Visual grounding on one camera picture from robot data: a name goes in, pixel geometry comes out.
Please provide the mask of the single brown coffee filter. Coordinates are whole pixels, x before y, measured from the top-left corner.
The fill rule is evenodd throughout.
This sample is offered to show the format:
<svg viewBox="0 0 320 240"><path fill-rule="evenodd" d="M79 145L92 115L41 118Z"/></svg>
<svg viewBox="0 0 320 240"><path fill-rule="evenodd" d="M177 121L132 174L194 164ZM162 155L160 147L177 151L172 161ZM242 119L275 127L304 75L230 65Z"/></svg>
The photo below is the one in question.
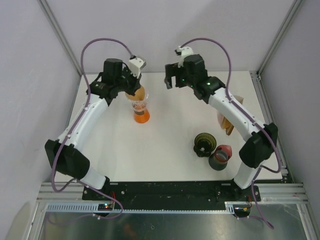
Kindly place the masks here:
<svg viewBox="0 0 320 240"><path fill-rule="evenodd" d="M143 101L145 99L146 91L145 88L141 85L139 89L137 89L134 93L134 95L130 95L128 93L125 93L125 96L130 101Z"/></svg>

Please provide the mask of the clear glass dripper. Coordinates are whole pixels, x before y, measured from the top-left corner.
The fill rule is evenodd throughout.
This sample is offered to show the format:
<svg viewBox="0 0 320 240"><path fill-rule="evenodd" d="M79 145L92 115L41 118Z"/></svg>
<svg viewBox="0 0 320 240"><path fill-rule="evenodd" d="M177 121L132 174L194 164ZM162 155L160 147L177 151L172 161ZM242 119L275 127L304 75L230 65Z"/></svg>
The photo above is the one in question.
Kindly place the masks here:
<svg viewBox="0 0 320 240"><path fill-rule="evenodd" d="M130 101L132 107L133 107L133 110L134 111L137 111L137 112L141 112L141 111L144 111L144 110L147 110L147 101L148 101L148 94L145 93L145 98L144 100L142 101Z"/></svg>

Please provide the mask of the orange glass flask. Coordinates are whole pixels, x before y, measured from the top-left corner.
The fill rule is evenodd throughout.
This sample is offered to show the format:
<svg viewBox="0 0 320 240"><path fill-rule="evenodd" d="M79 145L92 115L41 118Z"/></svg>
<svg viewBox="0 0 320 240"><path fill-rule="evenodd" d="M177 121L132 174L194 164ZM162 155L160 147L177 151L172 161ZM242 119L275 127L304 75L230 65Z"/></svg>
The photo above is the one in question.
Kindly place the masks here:
<svg viewBox="0 0 320 240"><path fill-rule="evenodd" d="M143 111L134 111L134 120L139 124L144 124L150 119L150 113L147 109Z"/></svg>

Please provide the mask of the brown coffee filter stack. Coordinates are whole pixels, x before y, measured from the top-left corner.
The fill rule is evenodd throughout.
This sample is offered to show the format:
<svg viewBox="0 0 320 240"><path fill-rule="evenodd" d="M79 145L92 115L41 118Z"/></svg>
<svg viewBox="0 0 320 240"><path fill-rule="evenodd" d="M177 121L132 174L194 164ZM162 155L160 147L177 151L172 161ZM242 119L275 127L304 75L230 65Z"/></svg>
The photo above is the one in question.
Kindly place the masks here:
<svg viewBox="0 0 320 240"><path fill-rule="evenodd" d="M230 136L232 134L232 131L234 130L234 126L231 124L231 122L220 112L217 112L217 121L221 129L225 130L225 134L227 136Z"/></svg>

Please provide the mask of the dark green dripper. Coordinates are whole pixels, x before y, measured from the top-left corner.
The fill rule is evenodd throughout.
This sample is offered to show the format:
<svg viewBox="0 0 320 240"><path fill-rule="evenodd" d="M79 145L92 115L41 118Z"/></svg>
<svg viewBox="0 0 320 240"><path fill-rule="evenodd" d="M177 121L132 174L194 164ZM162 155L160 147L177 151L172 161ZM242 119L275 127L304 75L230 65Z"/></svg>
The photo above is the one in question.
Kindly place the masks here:
<svg viewBox="0 0 320 240"><path fill-rule="evenodd" d="M216 149L216 138L207 132L198 134L194 139L193 151L199 158L209 157Z"/></svg>

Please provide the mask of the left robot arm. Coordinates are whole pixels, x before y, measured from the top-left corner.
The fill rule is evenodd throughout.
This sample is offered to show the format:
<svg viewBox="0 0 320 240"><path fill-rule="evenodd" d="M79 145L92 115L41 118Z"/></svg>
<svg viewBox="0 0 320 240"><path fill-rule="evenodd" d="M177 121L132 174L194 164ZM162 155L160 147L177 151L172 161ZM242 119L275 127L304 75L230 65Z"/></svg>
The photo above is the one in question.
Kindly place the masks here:
<svg viewBox="0 0 320 240"><path fill-rule="evenodd" d="M104 61L103 71L88 84L87 99L74 120L57 140L45 143L45 152L54 173L61 173L93 188L93 194L100 200L110 196L109 178L98 173L90 160L83 154L87 137L112 101L119 93L134 95L141 87L141 70L146 61L133 56L128 63L117 58Z"/></svg>

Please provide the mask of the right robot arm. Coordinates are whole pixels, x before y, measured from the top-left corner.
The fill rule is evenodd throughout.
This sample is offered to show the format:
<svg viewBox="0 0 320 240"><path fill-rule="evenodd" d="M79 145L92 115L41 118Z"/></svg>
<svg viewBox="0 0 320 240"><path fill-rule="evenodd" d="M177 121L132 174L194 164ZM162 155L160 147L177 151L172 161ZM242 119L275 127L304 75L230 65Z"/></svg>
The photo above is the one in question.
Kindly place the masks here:
<svg viewBox="0 0 320 240"><path fill-rule="evenodd" d="M168 89L190 87L194 95L220 112L240 133L245 144L239 151L241 164L230 188L231 196L242 201L249 194L262 164L277 152L278 127L264 124L249 113L231 95L227 86L216 76L209 76L199 54L191 54L181 62L165 65L164 82Z"/></svg>

